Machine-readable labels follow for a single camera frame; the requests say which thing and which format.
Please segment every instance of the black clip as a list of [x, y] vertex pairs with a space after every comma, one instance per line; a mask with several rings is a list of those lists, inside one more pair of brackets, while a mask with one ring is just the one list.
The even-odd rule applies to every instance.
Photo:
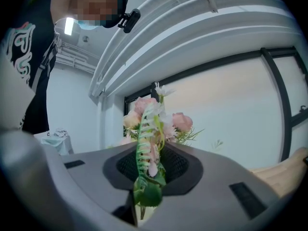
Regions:
[[302, 105], [302, 106], [300, 106], [300, 112], [303, 112], [305, 109], [304, 108], [306, 108], [306, 106], [305, 105]]
[[123, 28], [125, 33], [130, 33], [135, 24], [139, 21], [141, 17], [140, 10], [134, 9], [131, 13], [125, 13], [123, 20], [119, 25], [119, 28]]

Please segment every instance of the black window frame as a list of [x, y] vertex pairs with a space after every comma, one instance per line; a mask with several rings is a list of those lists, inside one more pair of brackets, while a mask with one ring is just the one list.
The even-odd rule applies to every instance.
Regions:
[[[291, 114], [291, 104], [289, 100], [289, 96], [287, 93], [287, 89], [283, 78], [280, 74], [280, 71], [277, 65], [274, 62], [275, 58], [281, 57], [290, 57], [293, 56], [297, 62], [298, 67], [305, 75], [306, 87], [308, 90], [308, 71], [305, 67], [305, 64], [300, 57], [294, 46], [285, 47], [285, 48], [272, 48], [266, 49], [261, 48], [258, 51], [250, 51], [245, 53], [240, 53], [232, 56], [223, 57], [220, 59], [216, 59], [189, 69], [186, 69], [182, 72], [164, 78], [160, 81], [157, 81], [160, 86], [170, 84], [174, 81], [204, 72], [206, 70], [210, 70], [217, 67], [222, 67], [228, 64], [233, 64], [240, 61], [250, 60], [257, 57], [262, 57], [268, 65], [268, 69], [271, 72], [271, 77], [276, 87], [278, 89], [278, 93], [281, 99], [282, 104], [282, 112], [283, 112], [283, 123], [284, 123], [284, 138], [283, 138], [283, 148], [282, 155], [280, 161], [284, 161], [289, 158], [290, 150], [291, 150], [291, 141], [292, 141], [292, 128], [301, 124], [305, 120], [308, 119], [308, 107], [301, 106], [300, 111], [295, 116]], [[133, 93], [130, 96], [125, 97], [124, 101], [124, 115], [128, 114], [129, 103], [135, 101], [138, 97], [144, 97], [147, 95], [151, 95], [152, 98], [156, 98], [158, 101], [158, 95], [155, 91], [155, 82], [151, 83], [150, 86], [143, 88], [142, 90]]]

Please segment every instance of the ceiling light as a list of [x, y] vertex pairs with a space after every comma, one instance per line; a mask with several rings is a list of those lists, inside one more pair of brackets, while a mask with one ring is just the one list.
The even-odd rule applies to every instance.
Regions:
[[67, 35], [72, 35], [73, 25], [74, 25], [74, 19], [73, 18], [67, 18], [66, 23], [65, 23], [64, 33], [67, 34]]

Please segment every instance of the frosted glass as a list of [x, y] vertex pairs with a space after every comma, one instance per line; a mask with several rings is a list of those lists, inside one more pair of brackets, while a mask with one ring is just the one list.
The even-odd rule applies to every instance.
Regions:
[[303, 73], [294, 57], [276, 58], [274, 61], [288, 92], [292, 116], [295, 116], [302, 105], [308, 107], [308, 91]]
[[301, 147], [308, 147], [308, 120], [292, 129], [290, 156]]
[[[208, 70], [167, 85], [166, 112], [183, 112], [195, 130], [192, 147], [227, 156], [247, 168], [278, 163], [282, 149], [279, 95], [261, 58]], [[222, 140], [220, 149], [212, 144]]]

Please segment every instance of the white wall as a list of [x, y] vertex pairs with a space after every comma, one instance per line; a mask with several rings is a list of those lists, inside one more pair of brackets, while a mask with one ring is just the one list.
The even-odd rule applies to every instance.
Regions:
[[112, 95], [103, 101], [101, 148], [117, 146], [123, 138], [124, 96]]
[[47, 88], [50, 131], [64, 128], [74, 153], [95, 151], [97, 106], [88, 97], [92, 75], [56, 63]]

